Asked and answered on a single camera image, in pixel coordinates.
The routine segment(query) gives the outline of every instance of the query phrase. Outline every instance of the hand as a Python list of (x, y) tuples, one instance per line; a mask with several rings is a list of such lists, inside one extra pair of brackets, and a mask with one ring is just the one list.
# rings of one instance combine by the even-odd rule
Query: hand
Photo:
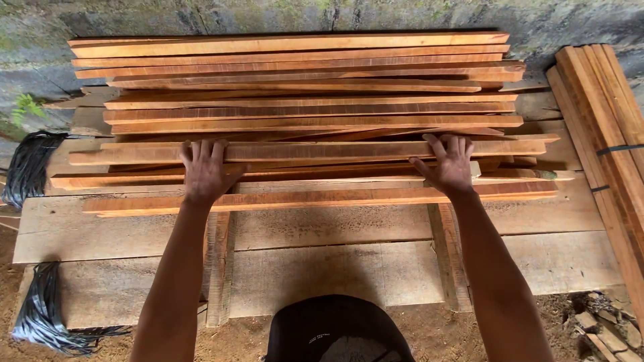
[(210, 208), (248, 170), (247, 165), (226, 175), (223, 151), (226, 140), (184, 142), (179, 156), (185, 165), (184, 202)]
[(450, 199), (463, 193), (474, 192), (469, 169), (469, 158), (474, 152), (472, 141), (468, 137), (455, 135), (443, 135), (439, 140), (429, 133), (424, 134), (422, 138), (430, 144), (439, 165), (430, 169), (417, 157), (411, 157), (409, 162), (427, 181)]

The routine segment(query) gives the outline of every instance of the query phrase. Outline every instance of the stack of wooden sticks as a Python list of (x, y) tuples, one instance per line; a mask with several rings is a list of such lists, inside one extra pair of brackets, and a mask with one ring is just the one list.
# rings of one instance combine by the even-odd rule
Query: stack of wooden sticks
[(547, 72), (638, 320), (644, 319), (644, 119), (613, 49), (567, 46)]
[[(529, 169), (534, 166), (530, 156), (545, 153), (558, 136), (503, 132), (523, 124), (521, 116), (502, 115), (515, 111), (517, 97), (502, 90), (504, 82), (519, 81), (525, 70), (521, 61), (502, 60), (508, 36), (73, 39), (71, 49), (79, 57), (73, 64), (95, 67), (77, 71), (78, 78), (107, 77), (110, 86), (121, 88), (118, 97), (104, 103), (104, 122), (116, 138), (99, 150), (69, 154), (71, 165), (109, 166), (109, 172), (56, 174), (51, 183), (65, 190), (180, 188), (185, 172), (180, 144), (205, 138), (231, 142), (226, 167), (251, 164), (242, 182), (418, 180), (422, 176), (407, 158), (434, 158), (421, 134), (456, 133), (472, 137), (478, 182), (502, 184), (481, 190), (490, 200), (552, 196), (556, 187), (545, 180), (557, 174)], [(217, 210), (235, 209), (233, 204), (256, 209), (413, 203), (410, 198), (446, 202), (432, 201), (442, 197), (435, 190), (425, 193), (318, 195), (318, 203), (310, 195), (264, 203), (231, 199)], [(180, 199), (158, 199), (115, 208), (105, 203), (118, 200), (103, 200), (86, 211), (102, 216), (176, 212)]]

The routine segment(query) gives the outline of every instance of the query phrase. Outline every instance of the concrete wall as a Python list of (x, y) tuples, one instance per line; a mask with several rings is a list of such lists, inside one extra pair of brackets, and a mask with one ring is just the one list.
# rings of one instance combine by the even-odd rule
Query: concrete wall
[[(450, 28), (510, 32), (510, 56), (530, 70), (563, 45), (610, 43), (629, 78), (644, 73), (642, 0), (0, 0), (0, 118), (20, 93), (58, 99), (102, 81), (73, 76), (72, 37)], [(67, 122), (57, 112), (24, 128)]]

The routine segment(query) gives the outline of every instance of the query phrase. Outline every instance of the black band around bundle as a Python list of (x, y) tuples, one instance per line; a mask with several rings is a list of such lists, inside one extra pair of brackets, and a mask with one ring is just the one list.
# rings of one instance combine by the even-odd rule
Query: black band around bundle
[(644, 147), (644, 144), (635, 144), (633, 146), (629, 146), (629, 145), (625, 144), (623, 146), (607, 147), (607, 148), (604, 148), (604, 149), (601, 149), (601, 150), (597, 151), (597, 157), (605, 155), (605, 154), (607, 154), (609, 152), (626, 151), (628, 149), (636, 149), (636, 148), (642, 148), (642, 147)]
[(604, 185), (604, 186), (595, 187), (594, 189), (591, 189), (591, 192), (596, 193), (596, 192), (599, 192), (601, 190), (606, 190), (606, 189), (610, 189), (610, 188), (611, 188), (610, 186)]

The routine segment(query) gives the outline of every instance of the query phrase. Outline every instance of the person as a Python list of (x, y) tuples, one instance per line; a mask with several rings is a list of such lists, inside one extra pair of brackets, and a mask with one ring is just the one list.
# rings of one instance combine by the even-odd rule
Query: person
[[(490, 361), (554, 361), (532, 292), (474, 191), (466, 137), (423, 135), (438, 160), (410, 162), (450, 199), (461, 225), (463, 262)], [(226, 175), (224, 140), (184, 144), (185, 198), (138, 321), (131, 362), (192, 361), (212, 204), (244, 173)], [(413, 361), (394, 322), (350, 296), (321, 296), (285, 307), (272, 320), (266, 361)]]

